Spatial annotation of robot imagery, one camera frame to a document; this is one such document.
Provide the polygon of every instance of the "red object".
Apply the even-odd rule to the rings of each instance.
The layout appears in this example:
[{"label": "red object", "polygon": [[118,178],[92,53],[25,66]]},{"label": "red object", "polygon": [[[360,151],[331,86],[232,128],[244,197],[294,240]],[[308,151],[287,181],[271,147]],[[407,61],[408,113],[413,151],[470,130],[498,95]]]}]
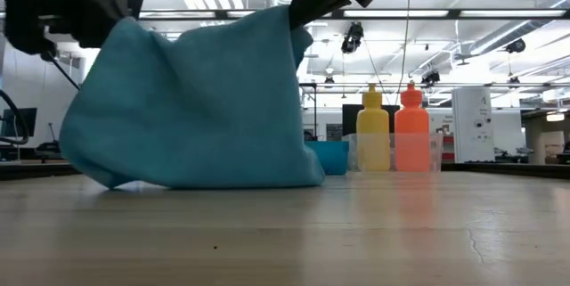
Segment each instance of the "red object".
[{"label": "red object", "polygon": [[443,160],[455,160],[455,153],[453,152],[444,152],[442,153]]},{"label": "red object", "polygon": [[421,91],[413,84],[402,92],[403,109],[395,114],[395,166],[398,171],[428,172],[431,164],[429,114],[420,108]]}]

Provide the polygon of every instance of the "bottle cap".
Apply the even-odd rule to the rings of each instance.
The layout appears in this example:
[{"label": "bottle cap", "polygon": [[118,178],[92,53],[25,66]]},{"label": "bottle cap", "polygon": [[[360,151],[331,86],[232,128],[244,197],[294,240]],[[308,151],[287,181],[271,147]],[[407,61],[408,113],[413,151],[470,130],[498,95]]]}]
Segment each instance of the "bottle cap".
[{"label": "bottle cap", "polygon": [[413,82],[408,84],[408,89],[401,94],[404,107],[419,107],[423,96],[420,90],[414,88]]},{"label": "bottle cap", "polygon": [[382,107],[382,94],[376,92],[375,84],[368,84],[368,92],[362,95],[362,104],[364,108]]}]

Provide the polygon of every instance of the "table surface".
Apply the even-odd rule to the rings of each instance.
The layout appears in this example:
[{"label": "table surface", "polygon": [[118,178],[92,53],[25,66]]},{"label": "table surface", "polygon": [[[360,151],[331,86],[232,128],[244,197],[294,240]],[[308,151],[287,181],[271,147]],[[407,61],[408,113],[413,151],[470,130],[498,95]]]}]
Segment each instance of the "table surface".
[{"label": "table surface", "polygon": [[568,285],[570,182],[442,173],[321,188],[0,183],[0,285]]}]

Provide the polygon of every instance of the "squeeze bottle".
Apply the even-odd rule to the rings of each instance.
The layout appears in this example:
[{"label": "squeeze bottle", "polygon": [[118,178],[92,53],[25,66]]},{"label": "squeeze bottle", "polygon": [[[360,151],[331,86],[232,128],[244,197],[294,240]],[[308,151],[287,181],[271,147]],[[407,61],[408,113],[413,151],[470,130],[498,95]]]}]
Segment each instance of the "squeeze bottle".
[{"label": "squeeze bottle", "polygon": [[358,166],[361,171],[376,172],[390,169],[389,116],[382,110],[382,94],[376,86],[369,85],[362,95],[364,110],[358,112],[356,133],[358,137]]},{"label": "squeeze bottle", "polygon": [[429,113],[420,107],[421,91],[410,83],[401,96],[403,109],[395,114],[395,167],[404,172],[429,172]]}]

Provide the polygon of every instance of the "blue cloth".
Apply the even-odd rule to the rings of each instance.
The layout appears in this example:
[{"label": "blue cloth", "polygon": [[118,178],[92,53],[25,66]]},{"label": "blue cloth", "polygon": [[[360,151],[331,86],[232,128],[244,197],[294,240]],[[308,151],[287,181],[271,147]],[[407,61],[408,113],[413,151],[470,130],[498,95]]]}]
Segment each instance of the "blue cloth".
[{"label": "blue cloth", "polygon": [[296,78],[312,42],[289,30],[286,6],[175,42],[124,19],[63,121],[63,155],[109,188],[321,184],[303,141]]}]

